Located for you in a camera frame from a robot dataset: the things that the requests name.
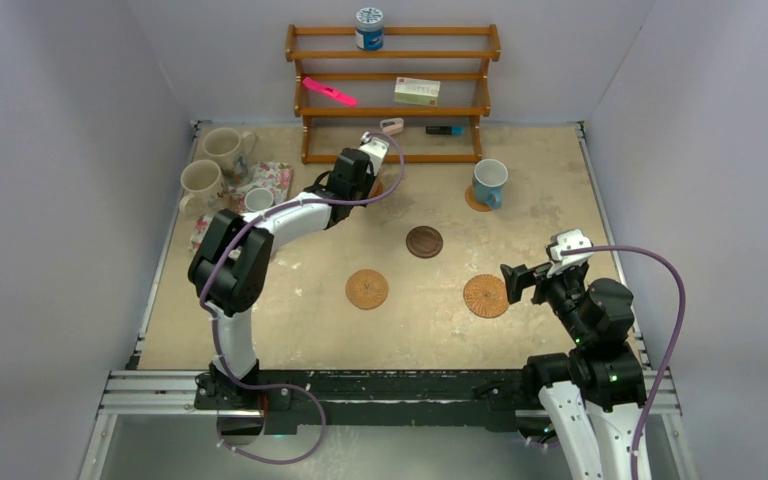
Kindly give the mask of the blue mug white inside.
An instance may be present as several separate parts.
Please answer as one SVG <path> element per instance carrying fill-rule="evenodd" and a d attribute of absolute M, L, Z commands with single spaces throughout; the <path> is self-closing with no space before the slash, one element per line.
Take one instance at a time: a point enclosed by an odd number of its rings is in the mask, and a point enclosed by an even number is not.
<path fill-rule="evenodd" d="M 475 201 L 490 209 L 503 205 L 502 190 L 509 178 L 507 167 L 496 159 L 483 159 L 473 170 L 472 191 Z"/>

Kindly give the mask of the small grey mug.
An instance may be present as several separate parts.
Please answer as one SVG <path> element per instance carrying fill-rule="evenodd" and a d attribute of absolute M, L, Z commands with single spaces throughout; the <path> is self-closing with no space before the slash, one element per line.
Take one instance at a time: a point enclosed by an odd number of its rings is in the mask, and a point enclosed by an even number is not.
<path fill-rule="evenodd" d="M 249 212 L 257 212 L 273 206 L 275 196 L 268 188 L 258 187 L 249 190 L 244 196 L 244 207 Z"/>

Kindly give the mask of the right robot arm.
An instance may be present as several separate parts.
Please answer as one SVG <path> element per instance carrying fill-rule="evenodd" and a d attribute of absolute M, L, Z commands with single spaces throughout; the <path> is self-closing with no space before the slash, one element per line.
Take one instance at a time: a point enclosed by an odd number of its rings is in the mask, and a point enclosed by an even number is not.
<path fill-rule="evenodd" d="M 509 303 L 532 289 L 532 303 L 548 305 L 574 342 L 568 353 L 529 357 L 521 381 L 524 399 L 548 413 L 572 477 L 651 478 L 645 440 L 636 432 L 647 395 L 627 342 L 631 291 L 609 278 L 588 282 L 588 263 L 500 270 Z"/>

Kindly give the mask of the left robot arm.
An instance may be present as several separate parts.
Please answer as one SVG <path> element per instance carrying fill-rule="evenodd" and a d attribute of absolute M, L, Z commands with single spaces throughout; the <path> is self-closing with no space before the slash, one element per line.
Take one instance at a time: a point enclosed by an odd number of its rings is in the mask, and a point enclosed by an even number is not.
<path fill-rule="evenodd" d="M 274 251 L 327 230 L 348 218 L 354 207 L 373 202 L 388 150 L 378 140 L 345 148 L 333 168 L 296 197 L 243 215 L 228 209 L 214 215 L 188 279 L 211 322 L 215 356 L 210 374 L 221 381 L 219 395 L 232 408 L 247 408 L 257 399 L 251 314 Z"/>

